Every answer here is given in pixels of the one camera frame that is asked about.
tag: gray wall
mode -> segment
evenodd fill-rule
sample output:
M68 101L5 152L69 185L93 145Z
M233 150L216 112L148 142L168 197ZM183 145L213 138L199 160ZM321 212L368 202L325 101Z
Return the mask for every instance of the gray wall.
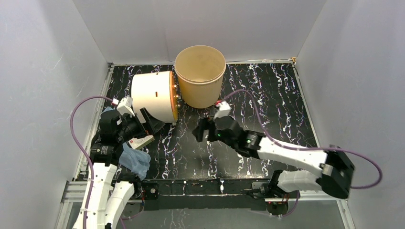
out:
M358 229L405 225L405 2L329 0L298 55L302 82L320 143L350 148L382 167L381 185L352 190ZM377 177L367 162L354 185Z
M74 0L108 62L166 63L192 45L227 61L298 55L326 0Z
M53 228L107 63L71 0L1 1L0 61L1 228Z

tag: blue cloth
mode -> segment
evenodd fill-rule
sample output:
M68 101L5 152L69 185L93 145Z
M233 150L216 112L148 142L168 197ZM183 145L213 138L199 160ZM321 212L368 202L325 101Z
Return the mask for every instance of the blue cloth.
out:
M112 110L113 108L106 107L103 112ZM132 149L126 142L122 144L122 147L124 148L124 151L119 158L119 163L130 169L131 172L137 174L140 180L145 179L146 172L149 170L149 154L137 149Z

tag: trash can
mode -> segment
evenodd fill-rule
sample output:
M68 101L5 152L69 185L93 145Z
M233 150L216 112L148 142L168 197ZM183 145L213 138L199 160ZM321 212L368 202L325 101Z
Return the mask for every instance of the trash can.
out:
M225 58L213 47L188 47L177 55L174 69L183 100L194 108L207 108L219 98L226 69Z

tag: marble surface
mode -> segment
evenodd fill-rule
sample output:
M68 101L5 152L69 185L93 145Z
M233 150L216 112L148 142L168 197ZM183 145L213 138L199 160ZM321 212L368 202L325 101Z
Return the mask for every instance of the marble surface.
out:
M107 97L121 99L130 95L131 80L136 74L169 70L175 72L174 66L115 66ZM274 138L301 146L316 146L290 63L228 64L220 97L236 89L253 93L265 128ZM166 124L155 135L155 141L143 149L152 158L147 179L269 178L277 169L296 170L277 161L241 157L221 142L197 143L191 131L200 117L213 115L214 108L195 109L182 99L179 103L177 125ZM242 127L261 131L250 98L237 94L228 103L232 107L231 115Z

